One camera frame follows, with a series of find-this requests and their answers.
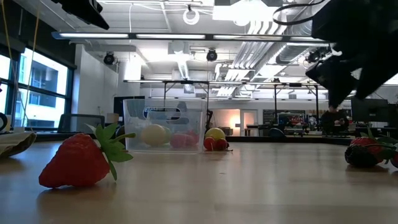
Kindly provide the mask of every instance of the security camera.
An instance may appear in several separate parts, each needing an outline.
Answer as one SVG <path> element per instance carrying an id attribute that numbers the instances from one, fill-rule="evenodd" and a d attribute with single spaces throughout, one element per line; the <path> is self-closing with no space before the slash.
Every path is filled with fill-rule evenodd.
<path id="1" fill-rule="evenodd" d="M 107 52 L 104 58 L 105 65 L 114 65 L 116 63 L 116 59 L 113 56 L 113 52 Z"/>
<path id="2" fill-rule="evenodd" d="M 209 52 L 207 53 L 207 61 L 209 62 L 214 62 L 215 60 L 217 60 L 217 53 L 215 49 L 210 49 Z"/>

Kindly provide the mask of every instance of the computer monitor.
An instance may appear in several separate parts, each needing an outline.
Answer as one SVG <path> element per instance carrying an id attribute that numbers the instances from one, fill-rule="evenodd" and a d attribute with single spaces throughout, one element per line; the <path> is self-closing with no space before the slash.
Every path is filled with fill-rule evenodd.
<path id="1" fill-rule="evenodd" d="M 113 113 L 117 113 L 119 115 L 119 121 L 124 122 L 124 110 L 123 110 L 123 100 L 130 100 L 130 99 L 145 99 L 145 96 L 116 96 L 113 99 Z M 142 110 L 145 107 L 145 102 L 142 101 Z M 143 116 L 142 114 L 133 114 L 135 110 L 131 109 L 131 116 Z"/>
<path id="2" fill-rule="evenodd" d="M 389 106 L 387 100 L 382 99 L 363 99 L 356 97 L 351 99 L 351 109 L 353 112 L 353 121 L 363 122 L 388 122 Z"/>
<path id="3" fill-rule="evenodd" d="M 390 128 L 398 128 L 398 107 L 395 104 L 389 104 L 388 105 L 389 109 L 389 120 L 388 120 L 388 126 Z"/>

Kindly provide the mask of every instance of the clear plastic bin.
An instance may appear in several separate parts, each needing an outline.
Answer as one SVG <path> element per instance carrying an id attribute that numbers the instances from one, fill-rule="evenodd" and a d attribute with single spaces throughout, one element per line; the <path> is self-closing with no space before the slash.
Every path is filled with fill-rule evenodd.
<path id="1" fill-rule="evenodd" d="M 198 153 L 205 135 L 205 100 L 123 101 L 126 149 L 133 152 Z"/>

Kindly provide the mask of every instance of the dark strawberry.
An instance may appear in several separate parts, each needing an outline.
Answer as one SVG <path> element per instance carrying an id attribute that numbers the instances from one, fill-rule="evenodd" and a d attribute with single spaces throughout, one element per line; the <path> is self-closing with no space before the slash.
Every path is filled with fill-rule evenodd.
<path id="1" fill-rule="evenodd" d="M 56 188 L 63 185 L 92 186 L 109 172 L 101 149 L 87 134 L 65 140 L 39 176 L 39 184 Z"/>
<path id="2" fill-rule="evenodd" d="M 376 140 L 367 138 L 367 137 L 356 138 L 356 139 L 352 140 L 350 143 L 350 145 L 358 145 L 358 146 L 367 146 L 370 144 L 378 144 L 378 143 Z M 367 147 L 367 149 L 371 154 L 373 154 L 375 156 L 383 150 L 383 148 L 381 146 L 370 146 L 370 147 Z"/>

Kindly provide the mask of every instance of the wooden table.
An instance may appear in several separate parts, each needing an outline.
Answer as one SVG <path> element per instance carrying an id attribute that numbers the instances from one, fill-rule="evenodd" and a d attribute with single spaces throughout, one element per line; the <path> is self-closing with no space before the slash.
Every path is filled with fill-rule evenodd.
<path id="1" fill-rule="evenodd" d="M 348 167 L 345 147 L 232 143 L 233 152 L 135 154 L 119 180 L 48 190 L 38 176 L 59 143 L 0 162 L 0 223 L 394 223 L 397 169 Z"/>

